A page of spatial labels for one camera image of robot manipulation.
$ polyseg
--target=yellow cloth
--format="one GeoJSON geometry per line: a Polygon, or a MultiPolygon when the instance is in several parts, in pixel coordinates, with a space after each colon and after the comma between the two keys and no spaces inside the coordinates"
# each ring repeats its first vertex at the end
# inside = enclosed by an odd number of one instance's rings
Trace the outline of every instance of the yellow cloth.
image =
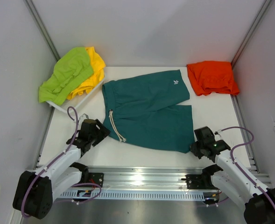
{"type": "Polygon", "coordinates": [[[85,48],[87,54],[90,56],[91,66],[94,74],[85,80],[79,87],[73,90],[67,99],[73,99],[77,94],[82,95],[84,91],[89,93],[92,89],[104,78],[105,63],[103,59],[95,52],[94,47],[85,48]]]}

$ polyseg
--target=white wall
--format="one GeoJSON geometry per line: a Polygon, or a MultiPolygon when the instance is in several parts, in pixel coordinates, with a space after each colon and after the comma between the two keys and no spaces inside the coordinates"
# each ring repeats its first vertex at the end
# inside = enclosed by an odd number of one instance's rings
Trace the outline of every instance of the white wall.
{"type": "Polygon", "coordinates": [[[60,56],[95,46],[108,66],[231,61],[264,0],[34,0],[60,56]]]}
{"type": "Polygon", "coordinates": [[[0,0],[0,224],[9,221],[20,174],[32,168],[49,115],[38,86],[54,57],[22,0],[0,0]]]}
{"type": "Polygon", "coordinates": [[[255,134],[258,166],[270,174],[275,187],[275,1],[234,73],[247,126],[255,134]]]}

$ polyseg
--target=red cloth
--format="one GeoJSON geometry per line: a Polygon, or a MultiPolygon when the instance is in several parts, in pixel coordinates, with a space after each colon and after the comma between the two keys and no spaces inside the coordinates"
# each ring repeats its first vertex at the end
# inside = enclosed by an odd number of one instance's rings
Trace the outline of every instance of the red cloth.
{"type": "Polygon", "coordinates": [[[187,71],[191,86],[198,96],[207,96],[211,92],[232,95],[240,93],[229,62],[204,61],[188,64],[187,71]]]}

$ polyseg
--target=white basket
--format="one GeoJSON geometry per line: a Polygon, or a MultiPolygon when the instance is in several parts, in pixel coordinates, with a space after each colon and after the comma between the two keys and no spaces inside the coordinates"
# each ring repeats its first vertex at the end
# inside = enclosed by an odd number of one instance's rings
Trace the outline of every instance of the white basket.
{"type": "Polygon", "coordinates": [[[73,99],[71,100],[65,100],[65,102],[62,105],[56,105],[55,103],[53,103],[52,101],[46,101],[47,103],[50,104],[50,106],[53,106],[54,108],[58,109],[61,112],[64,112],[67,114],[67,109],[69,106],[73,106],[75,109],[77,109],[78,107],[80,107],[80,105],[82,105],[82,103],[88,99],[88,97],[95,91],[95,89],[99,88],[103,82],[105,80],[105,75],[104,78],[95,86],[95,88],[92,89],[92,91],[90,91],[88,94],[86,94],[85,92],[79,96],[76,95],[73,99]]]}

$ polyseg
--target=gray floor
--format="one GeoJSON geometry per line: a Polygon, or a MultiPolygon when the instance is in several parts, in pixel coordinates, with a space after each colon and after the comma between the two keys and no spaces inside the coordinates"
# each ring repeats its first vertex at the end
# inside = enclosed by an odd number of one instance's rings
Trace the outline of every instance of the gray floor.
{"type": "Polygon", "coordinates": [[[95,200],[75,205],[58,203],[42,220],[22,224],[245,224],[243,212],[230,200],[216,207],[201,202],[95,200]]]}

